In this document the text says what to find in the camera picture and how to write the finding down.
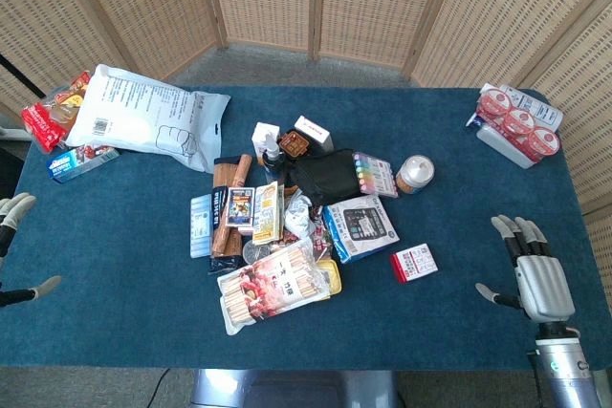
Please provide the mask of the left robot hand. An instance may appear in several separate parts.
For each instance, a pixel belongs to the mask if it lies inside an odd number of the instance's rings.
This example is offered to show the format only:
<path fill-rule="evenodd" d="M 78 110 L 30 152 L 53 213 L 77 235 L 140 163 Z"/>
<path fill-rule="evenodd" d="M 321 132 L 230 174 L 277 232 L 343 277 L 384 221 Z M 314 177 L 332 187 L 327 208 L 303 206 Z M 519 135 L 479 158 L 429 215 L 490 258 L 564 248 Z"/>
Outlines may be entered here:
<path fill-rule="evenodd" d="M 28 192 L 1 200 L 1 265 L 8 254 L 11 242 L 21 221 L 36 203 L 36 197 Z M 1 291 L 1 307 L 31 302 L 52 292 L 60 283 L 59 275 L 50 277 L 39 286 L 23 290 Z"/>

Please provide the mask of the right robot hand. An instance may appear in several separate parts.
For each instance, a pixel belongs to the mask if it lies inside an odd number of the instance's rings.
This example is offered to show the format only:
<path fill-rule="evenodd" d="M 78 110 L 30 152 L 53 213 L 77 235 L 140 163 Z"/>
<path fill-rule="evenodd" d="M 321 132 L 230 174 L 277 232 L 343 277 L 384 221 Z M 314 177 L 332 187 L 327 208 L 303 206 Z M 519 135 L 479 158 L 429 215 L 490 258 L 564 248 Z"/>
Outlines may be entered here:
<path fill-rule="evenodd" d="M 563 267 L 539 227 L 521 217 L 498 215 L 491 218 L 510 255 L 518 295 L 491 290 L 482 283 L 476 290 L 486 300 L 523 311 L 537 324 L 565 322 L 575 305 Z"/>

